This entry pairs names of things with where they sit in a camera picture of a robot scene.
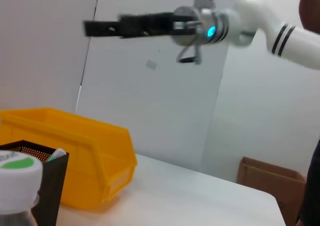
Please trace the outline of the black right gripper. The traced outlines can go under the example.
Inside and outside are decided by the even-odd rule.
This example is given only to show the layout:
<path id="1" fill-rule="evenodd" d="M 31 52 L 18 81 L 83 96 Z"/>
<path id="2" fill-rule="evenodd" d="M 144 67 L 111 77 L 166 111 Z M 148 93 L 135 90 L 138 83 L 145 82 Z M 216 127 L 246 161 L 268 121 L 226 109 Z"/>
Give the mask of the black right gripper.
<path id="1" fill-rule="evenodd" d="M 87 37 L 141 38 L 167 36 L 179 46 L 204 44 L 201 9 L 182 6 L 173 13 L 121 15 L 117 21 L 83 21 Z"/>

